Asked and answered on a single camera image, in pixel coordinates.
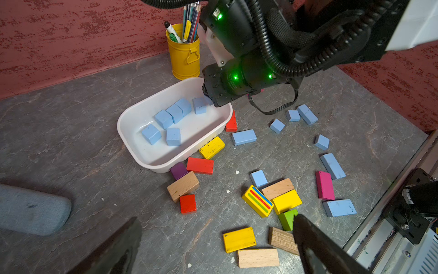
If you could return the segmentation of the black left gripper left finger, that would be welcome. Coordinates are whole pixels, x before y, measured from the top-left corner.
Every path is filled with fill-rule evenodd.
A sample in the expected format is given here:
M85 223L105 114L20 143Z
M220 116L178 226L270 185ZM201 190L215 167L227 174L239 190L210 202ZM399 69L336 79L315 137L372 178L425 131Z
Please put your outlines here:
M71 274L130 274L141 242L142 227L133 217L69 271Z

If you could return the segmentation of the light blue long block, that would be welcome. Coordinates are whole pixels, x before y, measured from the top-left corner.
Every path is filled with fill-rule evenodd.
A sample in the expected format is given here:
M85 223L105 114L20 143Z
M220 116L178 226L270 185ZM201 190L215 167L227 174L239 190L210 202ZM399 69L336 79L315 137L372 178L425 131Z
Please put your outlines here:
M318 118L315 116L315 114L305 104L298 106L297 111L308 125L312 125L318 121Z
M235 132L232 134L232 141L235 146L252 143L255 142L256 140L257 140L257 136L254 130L245 130L245 131Z

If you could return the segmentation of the light blue cube block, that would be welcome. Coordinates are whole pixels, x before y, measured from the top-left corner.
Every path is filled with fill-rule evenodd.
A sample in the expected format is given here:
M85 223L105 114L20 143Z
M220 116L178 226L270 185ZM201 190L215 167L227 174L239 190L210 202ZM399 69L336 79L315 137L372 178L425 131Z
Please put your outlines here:
M160 131L153 124L142 129L141 134L150 145L154 145L162 138Z

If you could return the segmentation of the light blue block front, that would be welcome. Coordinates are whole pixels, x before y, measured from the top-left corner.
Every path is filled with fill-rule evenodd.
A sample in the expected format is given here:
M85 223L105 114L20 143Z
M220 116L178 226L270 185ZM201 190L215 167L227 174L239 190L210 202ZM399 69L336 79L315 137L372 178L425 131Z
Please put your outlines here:
M355 215L357 211L350 199L322 203L328 217Z

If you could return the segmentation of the yellow block beside green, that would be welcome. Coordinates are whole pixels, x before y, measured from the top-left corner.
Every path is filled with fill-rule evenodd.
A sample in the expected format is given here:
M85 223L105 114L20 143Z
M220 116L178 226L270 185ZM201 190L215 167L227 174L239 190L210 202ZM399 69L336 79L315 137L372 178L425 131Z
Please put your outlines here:
M280 215L288 210L291 210L301 205L302 201L297 191L291 190L285 194L282 194L272 199L272 203L274 204L275 213L277 215Z

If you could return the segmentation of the natural wood long block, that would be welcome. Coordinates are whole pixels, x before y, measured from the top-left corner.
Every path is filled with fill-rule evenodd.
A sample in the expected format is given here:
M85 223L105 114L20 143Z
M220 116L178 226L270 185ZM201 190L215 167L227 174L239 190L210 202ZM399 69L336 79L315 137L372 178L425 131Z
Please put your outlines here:
M277 267L280 265L275 248L248 249L237 251L240 268Z

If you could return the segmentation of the yellow block near bowl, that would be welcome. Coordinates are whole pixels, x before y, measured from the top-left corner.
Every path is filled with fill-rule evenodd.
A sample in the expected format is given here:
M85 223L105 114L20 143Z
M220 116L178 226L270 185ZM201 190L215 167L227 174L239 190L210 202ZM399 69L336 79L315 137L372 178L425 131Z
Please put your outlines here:
M199 149L199 153L207 160L212 159L216 154L218 154L223 148L225 148L225 143L220 139L220 137L215 137L205 146Z

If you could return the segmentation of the yellow block centre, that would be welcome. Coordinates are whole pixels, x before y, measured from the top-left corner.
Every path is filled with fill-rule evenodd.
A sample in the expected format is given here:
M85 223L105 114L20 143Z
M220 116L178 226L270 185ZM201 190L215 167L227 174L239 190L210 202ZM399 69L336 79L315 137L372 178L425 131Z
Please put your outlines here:
M252 227L225 233L223 234L223 240L226 253L232 253L257 245Z

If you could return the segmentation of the striped yellow block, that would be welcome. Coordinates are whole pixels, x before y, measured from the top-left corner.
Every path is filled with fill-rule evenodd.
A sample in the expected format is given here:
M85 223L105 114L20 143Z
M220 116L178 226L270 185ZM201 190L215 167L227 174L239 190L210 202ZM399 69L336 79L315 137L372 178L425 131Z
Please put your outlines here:
M251 185L242 199L248 204L261 218L267 218L273 210L273 203L257 188Z

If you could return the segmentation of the light blue upright block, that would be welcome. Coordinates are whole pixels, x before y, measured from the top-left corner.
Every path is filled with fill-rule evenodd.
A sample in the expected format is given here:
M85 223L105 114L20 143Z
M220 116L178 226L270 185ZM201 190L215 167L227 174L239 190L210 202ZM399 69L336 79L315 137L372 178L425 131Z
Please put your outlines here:
M340 164L336 160L334 154L328 153L320 156L320 159L325 166L328 173L331 175L332 180L337 180L346 177L345 172L341 168Z

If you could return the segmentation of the red flat block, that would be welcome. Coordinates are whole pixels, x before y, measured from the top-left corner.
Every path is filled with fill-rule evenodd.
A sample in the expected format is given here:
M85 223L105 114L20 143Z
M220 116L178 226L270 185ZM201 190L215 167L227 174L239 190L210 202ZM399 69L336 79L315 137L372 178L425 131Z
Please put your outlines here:
M214 161L200 158L189 157L187 170L197 174L212 175L214 170Z

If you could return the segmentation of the purple small block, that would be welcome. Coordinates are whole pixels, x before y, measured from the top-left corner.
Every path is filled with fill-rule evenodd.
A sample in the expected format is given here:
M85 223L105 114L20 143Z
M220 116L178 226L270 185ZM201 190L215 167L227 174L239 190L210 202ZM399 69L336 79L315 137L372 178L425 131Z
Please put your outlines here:
M169 170L172 173L175 180L181 179L182 177L184 177L188 173L186 165L183 162L176 163Z

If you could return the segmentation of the light blue small cube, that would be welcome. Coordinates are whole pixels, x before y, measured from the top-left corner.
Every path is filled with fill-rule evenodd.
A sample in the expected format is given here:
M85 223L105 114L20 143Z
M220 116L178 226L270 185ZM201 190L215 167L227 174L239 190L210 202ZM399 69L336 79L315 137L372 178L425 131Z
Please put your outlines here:
M330 139L323 136L322 134L319 134L314 142L314 145L324 151L329 149L329 145L330 145Z

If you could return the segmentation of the aluminium front rail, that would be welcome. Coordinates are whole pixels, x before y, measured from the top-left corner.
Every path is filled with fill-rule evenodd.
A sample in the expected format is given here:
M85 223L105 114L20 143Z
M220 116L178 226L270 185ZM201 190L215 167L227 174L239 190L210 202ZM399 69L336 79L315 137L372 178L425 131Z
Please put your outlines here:
M438 271L438 132L433 131L344 250L372 274Z

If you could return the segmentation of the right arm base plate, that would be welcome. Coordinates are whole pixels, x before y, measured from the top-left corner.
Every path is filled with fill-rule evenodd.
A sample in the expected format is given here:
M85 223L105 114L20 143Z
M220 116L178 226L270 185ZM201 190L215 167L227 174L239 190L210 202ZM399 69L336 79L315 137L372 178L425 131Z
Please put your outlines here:
M384 217L412 244L419 244L429 219L438 217L438 182L423 169L413 169L386 206Z

